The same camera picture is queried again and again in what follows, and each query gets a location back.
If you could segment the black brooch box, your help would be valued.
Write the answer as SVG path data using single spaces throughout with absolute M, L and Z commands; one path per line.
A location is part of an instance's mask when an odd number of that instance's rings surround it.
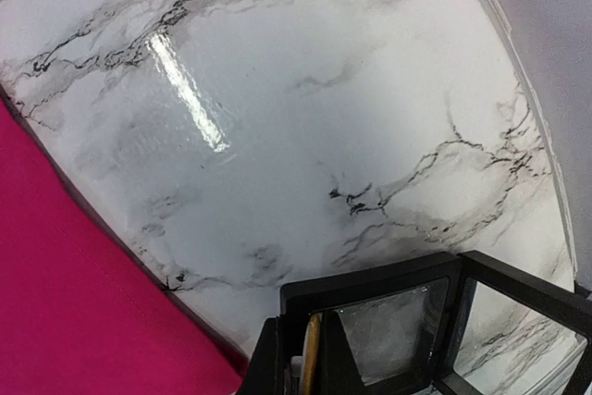
M 426 288 L 419 344 L 413 369 L 364 385 L 365 394 L 412 394 L 433 384 L 444 394 L 476 394 L 477 388 L 453 368 L 468 324 L 476 287 L 483 284 L 561 327 L 591 338 L 591 304 L 511 265 L 471 251 L 431 253 L 413 260 L 326 278 L 285 284 L 281 313 L 293 323 L 296 341 L 304 339 L 312 314 L 338 313 L 360 302 L 378 302 Z

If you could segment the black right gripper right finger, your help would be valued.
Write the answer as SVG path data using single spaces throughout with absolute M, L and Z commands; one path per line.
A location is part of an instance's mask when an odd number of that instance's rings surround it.
M 366 393 L 343 325 L 334 311 L 323 315 L 316 366 L 316 393 Z

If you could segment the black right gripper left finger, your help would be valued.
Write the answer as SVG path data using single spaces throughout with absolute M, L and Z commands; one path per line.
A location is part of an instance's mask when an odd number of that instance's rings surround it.
M 286 316 L 267 318 L 242 381 L 243 395 L 292 394 L 296 332 Z

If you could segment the magenta t-shirt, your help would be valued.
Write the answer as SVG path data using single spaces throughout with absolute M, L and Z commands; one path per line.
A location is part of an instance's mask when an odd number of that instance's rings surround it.
M 221 351 L 76 206 L 1 114 L 1 390 L 230 394 Z

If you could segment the gold brooch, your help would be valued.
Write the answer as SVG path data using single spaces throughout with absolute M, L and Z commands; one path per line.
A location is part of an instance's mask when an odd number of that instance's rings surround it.
M 321 326 L 322 316 L 320 314 L 312 314 L 307 325 L 303 347 L 300 389 L 300 393 L 303 395 L 313 393 Z

